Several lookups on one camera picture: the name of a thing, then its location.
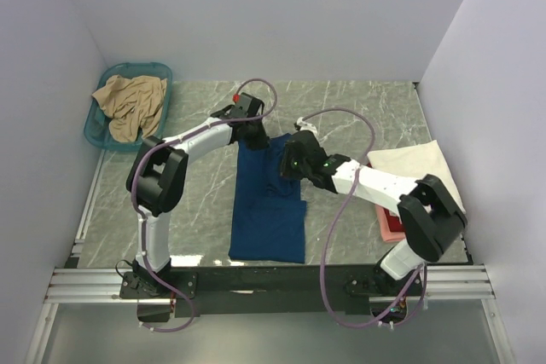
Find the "blue t-shirt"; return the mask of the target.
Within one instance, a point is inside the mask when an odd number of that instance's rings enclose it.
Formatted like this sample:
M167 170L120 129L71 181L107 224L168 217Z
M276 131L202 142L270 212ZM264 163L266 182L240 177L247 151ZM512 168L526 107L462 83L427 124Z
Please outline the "blue t-shirt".
M305 261L305 215L300 181L280 174L284 144L274 137L253 151L238 148L229 258L239 261Z

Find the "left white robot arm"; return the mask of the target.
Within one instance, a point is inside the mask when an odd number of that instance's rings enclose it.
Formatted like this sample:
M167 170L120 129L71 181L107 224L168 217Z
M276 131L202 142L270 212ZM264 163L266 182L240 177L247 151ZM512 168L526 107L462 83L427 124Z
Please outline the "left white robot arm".
M235 142L245 142L253 149L267 147L263 116L263 101L237 93L232 104L194 128L166 139L151 136L142 141L126 181L138 220L130 286L142 288L153 298L168 292L170 216L183 196L187 169L197 159Z

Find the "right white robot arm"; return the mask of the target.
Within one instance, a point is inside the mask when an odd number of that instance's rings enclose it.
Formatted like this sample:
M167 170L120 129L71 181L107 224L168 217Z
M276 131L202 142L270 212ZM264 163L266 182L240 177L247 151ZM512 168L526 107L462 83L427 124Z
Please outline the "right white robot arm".
M328 155L309 130L300 130L285 142L280 173L288 179L307 179L334 194L367 200L399 217L405 238L375 265L375 287L386 295L396 293L423 263L436 263L468 224L437 176L396 176L342 154Z

